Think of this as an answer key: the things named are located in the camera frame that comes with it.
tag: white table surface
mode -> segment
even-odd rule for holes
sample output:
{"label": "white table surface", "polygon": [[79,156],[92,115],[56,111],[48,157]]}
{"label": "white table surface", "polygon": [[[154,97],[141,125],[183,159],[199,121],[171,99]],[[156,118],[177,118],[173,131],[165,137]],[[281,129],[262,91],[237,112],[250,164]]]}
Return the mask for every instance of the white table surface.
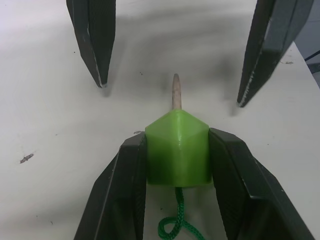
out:
{"label": "white table surface", "polygon": [[[170,109],[174,73],[182,108],[243,139],[320,239],[320,90],[295,44],[248,106],[235,108],[255,4],[117,0],[108,88],[99,89],[65,0],[2,0],[0,239],[73,239],[121,143]],[[144,239],[159,239],[158,221],[175,207],[172,189],[148,186]],[[212,187],[186,190],[186,218],[208,240],[226,239]]]}

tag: green plastic block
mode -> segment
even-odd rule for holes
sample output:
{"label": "green plastic block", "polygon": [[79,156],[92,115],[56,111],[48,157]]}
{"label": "green plastic block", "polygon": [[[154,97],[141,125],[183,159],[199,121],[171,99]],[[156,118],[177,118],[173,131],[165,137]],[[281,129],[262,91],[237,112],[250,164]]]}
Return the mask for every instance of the green plastic block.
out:
{"label": "green plastic block", "polygon": [[174,109],[145,128],[147,182],[192,187],[209,184],[209,126]]}

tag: small debris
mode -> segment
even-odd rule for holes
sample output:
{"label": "small debris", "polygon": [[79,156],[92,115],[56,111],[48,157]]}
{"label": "small debris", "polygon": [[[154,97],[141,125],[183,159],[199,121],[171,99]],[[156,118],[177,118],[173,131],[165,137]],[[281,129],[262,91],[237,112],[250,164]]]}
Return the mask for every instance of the small debris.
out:
{"label": "small debris", "polygon": [[20,164],[23,164],[24,162],[28,161],[30,158],[32,158],[34,156],[33,153],[31,153],[28,156],[25,156],[22,160],[20,160]]}

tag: black cable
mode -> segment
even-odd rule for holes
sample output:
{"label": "black cable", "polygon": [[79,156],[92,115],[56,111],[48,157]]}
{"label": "black cable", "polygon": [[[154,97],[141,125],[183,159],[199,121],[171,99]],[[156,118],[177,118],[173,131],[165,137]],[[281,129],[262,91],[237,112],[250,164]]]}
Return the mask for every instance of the black cable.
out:
{"label": "black cable", "polygon": [[308,56],[307,58],[304,59],[304,61],[308,61],[309,59],[312,59],[314,58],[315,56],[319,55],[320,54],[320,50],[319,51],[316,51],[314,54]]}

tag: green rope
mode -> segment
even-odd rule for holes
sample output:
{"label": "green rope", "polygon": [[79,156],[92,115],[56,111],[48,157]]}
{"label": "green rope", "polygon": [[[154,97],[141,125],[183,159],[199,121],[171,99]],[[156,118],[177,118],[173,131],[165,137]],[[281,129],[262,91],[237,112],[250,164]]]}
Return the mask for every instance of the green rope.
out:
{"label": "green rope", "polygon": [[[165,217],[158,224],[158,235],[163,240],[173,240],[180,232],[181,228],[184,227],[193,235],[196,236],[198,240],[205,240],[202,234],[190,223],[185,221],[185,200],[181,187],[175,188],[175,198],[178,203],[177,216],[176,217]],[[167,233],[165,231],[165,225],[174,224],[171,232]]]}

